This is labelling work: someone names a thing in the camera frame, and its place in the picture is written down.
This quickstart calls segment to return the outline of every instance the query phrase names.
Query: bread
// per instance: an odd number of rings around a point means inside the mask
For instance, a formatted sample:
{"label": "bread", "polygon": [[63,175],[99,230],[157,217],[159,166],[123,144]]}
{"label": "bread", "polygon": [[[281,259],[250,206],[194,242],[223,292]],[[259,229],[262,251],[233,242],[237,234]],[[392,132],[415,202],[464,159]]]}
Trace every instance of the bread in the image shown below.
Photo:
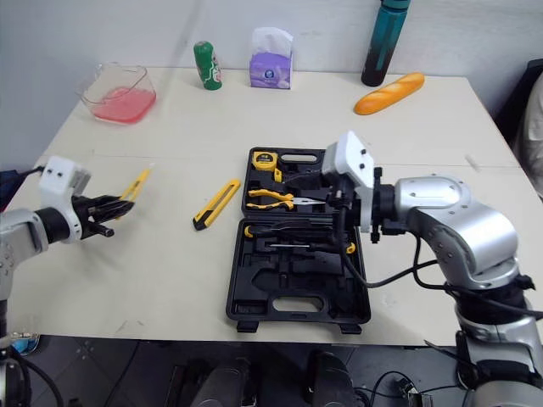
{"label": "bread", "polygon": [[424,84],[424,75],[414,73],[402,76],[398,81],[392,82],[377,91],[368,93],[355,105],[355,113],[372,114],[388,108],[393,103],[411,95]]}

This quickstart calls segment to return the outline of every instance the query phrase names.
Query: white table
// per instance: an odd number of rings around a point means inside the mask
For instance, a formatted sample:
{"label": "white table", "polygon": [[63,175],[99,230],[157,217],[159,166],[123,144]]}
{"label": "white table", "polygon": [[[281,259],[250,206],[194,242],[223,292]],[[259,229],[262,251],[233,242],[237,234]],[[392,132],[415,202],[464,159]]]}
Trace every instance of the white table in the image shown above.
{"label": "white table", "polygon": [[[368,89],[359,75],[294,74],[291,91],[254,89],[245,71],[223,72],[220,91],[202,89],[195,70],[150,69],[158,101],[144,120],[98,122],[79,103],[39,162],[51,154],[92,172],[85,195],[120,193],[155,163],[132,212],[112,222],[115,237],[55,244],[21,265],[9,300],[11,330],[57,335],[170,340],[244,340],[420,345],[454,343],[453,301],[410,278],[370,291],[372,319],[360,336],[335,325],[263,322],[236,332],[225,307],[238,192],[205,231],[192,218],[231,178],[244,178],[254,146],[325,148],[351,129],[366,143],[383,181],[432,172],[458,176],[482,202],[517,227],[521,270],[543,287],[543,208],[500,133],[464,78],[428,77],[409,98],[370,116],[352,112]],[[390,75],[386,81],[393,81]],[[37,209],[37,177],[10,208]],[[367,279],[380,280],[412,262],[412,237],[362,236]],[[421,260],[430,259],[427,247]],[[422,272],[443,282],[437,267]],[[527,293],[543,309],[539,293]]]}

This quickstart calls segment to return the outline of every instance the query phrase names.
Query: green can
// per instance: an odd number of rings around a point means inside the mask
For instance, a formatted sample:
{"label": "green can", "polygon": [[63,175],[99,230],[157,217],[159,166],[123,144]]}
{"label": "green can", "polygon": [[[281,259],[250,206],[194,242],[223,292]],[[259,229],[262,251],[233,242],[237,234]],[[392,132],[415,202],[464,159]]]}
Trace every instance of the green can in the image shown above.
{"label": "green can", "polygon": [[200,79],[204,83],[204,88],[214,91],[222,86],[221,68],[213,46],[207,41],[200,41],[194,44],[194,57],[196,58],[196,67]]}

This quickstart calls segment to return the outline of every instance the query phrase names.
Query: black toolbox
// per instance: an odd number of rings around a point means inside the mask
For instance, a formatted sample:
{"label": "black toolbox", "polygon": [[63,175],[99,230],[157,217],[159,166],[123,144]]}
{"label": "black toolbox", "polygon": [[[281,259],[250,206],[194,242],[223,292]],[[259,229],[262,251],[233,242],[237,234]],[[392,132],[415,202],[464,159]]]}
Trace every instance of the black toolbox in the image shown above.
{"label": "black toolbox", "polygon": [[[307,321],[338,324],[342,333],[360,334],[360,324],[369,321],[371,313],[367,290],[342,266],[338,253],[310,251],[308,248],[277,248],[271,244],[301,244],[292,236],[248,237],[248,226],[301,224],[319,231],[332,229],[334,209],[328,204],[300,205],[293,209],[280,206],[272,209],[248,208],[247,203],[272,204],[270,197],[248,197],[248,191],[267,189],[292,193],[295,197],[326,200],[329,185],[322,177],[299,182],[296,187],[274,181],[273,171],[257,170],[252,164],[254,152],[277,154],[277,168],[283,181],[301,174],[320,174],[325,150],[293,148],[252,148],[245,176],[242,211],[239,222],[232,276],[227,300],[227,315],[238,321],[238,332],[256,332],[260,321]],[[347,243],[354,243],[350,259],[365,277],[358,228],[345,232]],[[315,308],[279,310],[274,301],[310,299]]]}

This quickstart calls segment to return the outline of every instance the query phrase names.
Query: black cable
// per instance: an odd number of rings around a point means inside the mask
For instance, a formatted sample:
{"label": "black cable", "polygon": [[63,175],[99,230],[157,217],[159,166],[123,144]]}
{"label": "black cable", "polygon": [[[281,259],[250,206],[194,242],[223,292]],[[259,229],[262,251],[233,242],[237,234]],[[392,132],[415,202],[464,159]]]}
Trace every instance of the black cable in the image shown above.
{"label": "black cable", "polygon": [[[419,393],[424,394],[424,393],[430,393],[430,392],[437,392],[438,390],[445,390],[447,388],[459,388],[461,390],[463,389],[463,387],[458,385],[458,384],[451,384],[449,386],[439,386],[439,387],[427,388],[425,390],[420,391]],[[371,390],[371,388],[354,387],[354,389],[355,389],[355,393],[357,395],[360,395],[361,390],[363,390],[364,392],[368,392],[368,393],[374,393],[373,390]],[[404,398],[403,396],[394,396],[393,394],[384,394],[384,393],[380,393],[380,392],[375,392],[375,394],[377,394],[377,396],[380,396],[380,397],[385,397],[386,399],[403,399]]]}
{"label": "black cable", "polygon": [[429,265],[436,265],[438,263],[437,260],[430,260],[430,261],[421,263],[420,265],[417,265],[416,268],[410,267],[409,269],[403,270],[397,274],[394,274],[391,277],[381,280],[380,282],[368,282],[366,279],[364,279],[364,277],[362,277],[362,275],[354,267],[354,265],[349,259],[349,256],[346,253],[347,247],[343,239],[346,213],[347,213],[347,208],[341,208],[339,210],[338,221],[336,223],[335,236],[339,245],[339,255],[341,256],[341,260],[343,264],[347,266],[347,269],[349,269],[350,274],[352,274],[362,286],[366,288],[378,288],[378,287],[386,286],[387,284],[390,284],[391,282],[395,282],[396,280],[401,279],[401,277],[407,276],[418,269],[423,269],[424,267],[428,267]]}
{"label": "black cable", "polygon": [[53,392],[53,396],[55,400],[57,400],[57,407],[64,407],[64,401],[62,400],[62,395],[60,395],[59,388],[57,387],[56,384],[54,384],[53,379],[49,377],[45,371],[43,371],[38,366],[34,365],[28,359],[23,359],[23,364],[27,365],[31,371],[34,371],[49,386],[49,388]]}
{"label": "black cable", "polygon": [[464,394],[464,400],[462,400],[462,407],[466,406],[467,402],[467,396],[471,393],[471,390],[466,390],[466,394]]}
{"label": "black cable", "polygon": [[128,369],[130,368],[130,365],[132,364],[132,361],[134,360],[134,357],[136,356],[137,349],[139,348],[139,341],[136,342],[136,346],[134,347],[134,350],[132,351],[132,354],[130,355],[130,358],[128,359],[128,362],[126,362],[126,366],[123,369],[122,373],[120,374],[119,378],[117,379],[117,382],[115,382],[115,385],[109,392],[108,398],[106,398],[104,407],[109,407],[111,402],[113,401],[113,398],[117,391],[119,390],[120,384],[122,382],[122,379],[125,378],[126,373],[128,372]]}
{"label": "black cable", "polygon": [[462,389],[463,387],[458,385],[458,384],[451,384],[449,386],[439,386],[439,387],[427,388],[426,390],[422,390],[419,393],[420,394],[425,394],[425,393],[430,393],[430,392],[436,392],[438,390],[445,390],[446,388],[460,388],[460,389]]}
{"label": "black cable", "polygon": [[10,182],[18,181],[18,180],[25,180],[27,176],[30,174],[34,174],[35,172],[43,172],[45,170],[45,167],[43,165],[38,165],[34,170],[28,170],[25,172],[21,172],[20,174],[17,174],[16,176],[10,176],[7,180],[1,180],[0,179],[0,185],[9,184]]}
{"label": "black cable", "polygon": [[370,407],[370,399],[362,392],[357,392],[355,390],[355,394],[358,396],[358,401],[362,402],[364,404],[364,407]]}
{"label": "black cable", "polygon": [[25,359],[23,359],[23,357],[20,355],[19,351],[16,348],[12,346],[9,352],[10,352],[11,358],[19,362],[20,370],[23,374],[23,385],[25,386],[25,389],[24,389],[25,399],[23,400],[23,405],[30,407],[31,401],[32,401],[32,390],[31,390],[31,374],[28,371],[28,366],[25,363]]}
{"label": "black cable", "polygon": [[366,388],[366,387],[355,387],[355,393],[356,394],[360,394],[360,391],[364,391],[364,392],[368,392],[368,393],[371,393],[371,394],[377,394],[377,396],[380,396],[380,397],[385,397],[386,399],[403,399],[404,397],[403,396],[400,396],[400,395],[393,395],[393,394],[384,394],[384,393],[380,393],[380,392],[373,392],[373,390],[371,390],[371,388]]}
{"label": "black cable", "polygon": [[372,398],[370,400],[370,407],[373,407],[373,403],[375,402],[375,396],[376,396],[376,392],[377,392],[377,389],[379,388],[379,385],[381,384],[381,382],[383,381],[383,379],[388,376],[388,375],[399,375],[399,376],[402,376],[404,379],[406,379],[413,387],[415,387],[415,383],[413,382],[413,380],[411,380],[407,375],[405,375],[404,373],[402,373],[401,371],[386,371],[384,372],[381,377],[379,377],[379,379],[377,379],[377,381],[375,382],[375,386],[373,386],[373,389],[372,389]]}
{"label": "black cable", "polygon": [[496,308],[499,308],[499,309],[503,309],[505,311],[508,311],[508,312],[511,312],[513,314],[517,314],[517,315],[529,315],[529,316],[533,316],[536,320],[540,320],[540,319],[543,319],[543,311],[534,311],[534,310],[531,310],[531,309],[522,309],[522,308],[517,308],[517,307],[513,307],[511,305],[507,305],[507,304],[502,304],[498,301],[495,301],[493,299],[489,299],[489,298],[485,298],[484,296],[482,296],[481,294],[478,294],[478,293],[475,293],[465,287],[460,287],[460,286],[453,286],[453,285],[450,285],[450,284],[444,284],[444,285],[438,285],[438,284],[427,284],[426,282],[423,282],[419,276],[418,276],[418,272],[417,272],[417,267],[418,267],[418,256],[420,255],[420,252],[421,252],[421,238],[417,235],[413,235],[416,239],[417,239],[417,246],[415,247],[415,256],[413,258],[413,277],[415,278],[415,282],[417,282],[417,284],[422,287],[422,288],[426,288],[428,290],[440,290],[440,291],[445,291],[445,292],[455,292],[455,293],[461,293],[461,294],[464,294],[470,298],[475,298],[477,299],[478,301],[482,302],[482,303],[485,303],[485,304],[488,304],[488,305],[492,305]]}

